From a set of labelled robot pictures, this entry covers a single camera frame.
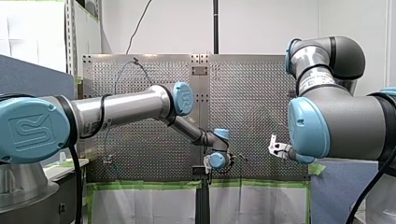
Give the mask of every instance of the metal pole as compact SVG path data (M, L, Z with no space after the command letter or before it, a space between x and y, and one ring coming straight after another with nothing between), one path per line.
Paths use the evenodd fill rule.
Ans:
M214 54L219 54L219 0L213 0Z

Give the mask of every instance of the gray joint housing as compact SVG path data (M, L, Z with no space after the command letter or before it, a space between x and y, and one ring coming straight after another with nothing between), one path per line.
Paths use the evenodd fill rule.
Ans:
M293 58L300 49L318 47L323 49L329 61L324 62L332 69L335 78L353 80L363 76L365 57L361 47L354 40L344 37L326 37L298 41L293 45L290 56Z
M328 157L377 160L386 136L383 108L373 96L351 95L364 72L361 47L346 37L328 37L296 42L290 56L297 91L315 104L326 121L331 138ZM314 84L301 86L309 78Z

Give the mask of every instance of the small robot arm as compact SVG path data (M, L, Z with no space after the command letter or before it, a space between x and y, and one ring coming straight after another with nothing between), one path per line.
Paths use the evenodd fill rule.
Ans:
M78 139L113 126L153 118L183 133L195 145L213 147L214 169L230 164L227 130L203 131L181 116L193 109L190 86L184 82L154 85L138 93L105 95L69 101L63 96L0 98L0 162L43 161Z

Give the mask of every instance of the light blue joint cap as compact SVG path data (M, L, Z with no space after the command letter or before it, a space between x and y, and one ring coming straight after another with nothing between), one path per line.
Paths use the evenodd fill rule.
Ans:
M213 134L215 134L217 137L220 137L224 140L230 139L230 130L228 130L228 129L215 129Z
M70 124L62 109L38 98L0 103L0 161L32 163L58 152L67 142Z
M174 86L173 100L177 115L189 115L194 107L194 93L186 82L177 82Z
M296 159L298 162L303 164L309 164L315 161L315 158L313 157L302 156L300 154L296 154Z
M330 151L330 134L318 107L305 97L289 103L288 123L293 149L301 156L324 158Z
M382 93L395 96L396 95L396 87L386 87L381 90Z
M219 152L214 152L210 155L210 166L215 169L222 169L225 167L226 160L224 156Z

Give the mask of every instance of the green tape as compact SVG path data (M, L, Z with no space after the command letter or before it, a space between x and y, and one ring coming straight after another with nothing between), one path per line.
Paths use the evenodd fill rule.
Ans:
M178 181L178 182L146 182L146 181L117 181L110 183L89 184L93 190L109 189L199 189L201 181Z
M311 163L308 165L309 175L320 175L326 169L325 165L318 163Z
M76 77L76 84L81 85L82 84L82 77Z
M241 187L241 179L214 179L210 188Z
M244 179L242 180L242 185L269 188L306 189L309 187L309 181L268 181Z

